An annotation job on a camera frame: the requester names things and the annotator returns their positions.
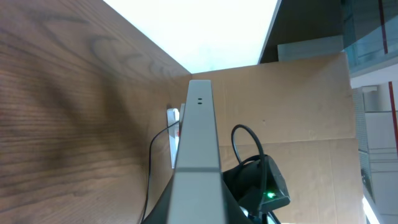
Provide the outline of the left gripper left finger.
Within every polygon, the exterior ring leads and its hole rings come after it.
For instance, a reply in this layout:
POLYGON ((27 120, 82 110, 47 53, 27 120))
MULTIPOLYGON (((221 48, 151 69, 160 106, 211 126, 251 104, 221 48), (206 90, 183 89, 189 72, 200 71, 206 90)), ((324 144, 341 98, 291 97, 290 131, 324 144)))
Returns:
POLYGON ((169 209, 170 196, 172 191, 173 177, 170 178, 162 195, 158 199, 152 211, 145 217, 142 224, 166 224, 169 209))

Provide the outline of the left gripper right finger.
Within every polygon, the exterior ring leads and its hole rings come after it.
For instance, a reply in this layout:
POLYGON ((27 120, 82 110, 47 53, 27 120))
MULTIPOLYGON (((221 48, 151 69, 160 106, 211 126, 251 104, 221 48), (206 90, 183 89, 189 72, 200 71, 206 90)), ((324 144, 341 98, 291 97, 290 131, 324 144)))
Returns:
POLYGON ((228 224, 252 224, 252 221, 245 216, 232 193, 229 191, 225 182, 222 180, 224 192, 224 205, 226 207, 226 219, 228 224))

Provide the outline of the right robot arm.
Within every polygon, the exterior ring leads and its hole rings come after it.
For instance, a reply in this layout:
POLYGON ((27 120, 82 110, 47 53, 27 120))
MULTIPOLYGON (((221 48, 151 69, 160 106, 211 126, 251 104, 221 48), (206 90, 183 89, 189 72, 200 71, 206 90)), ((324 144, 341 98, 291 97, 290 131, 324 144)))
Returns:
POLYGON ((274 210, 290 203, 290 195, 271 156, 251 156, 223 172, 228 223, 280 224, 274 210))

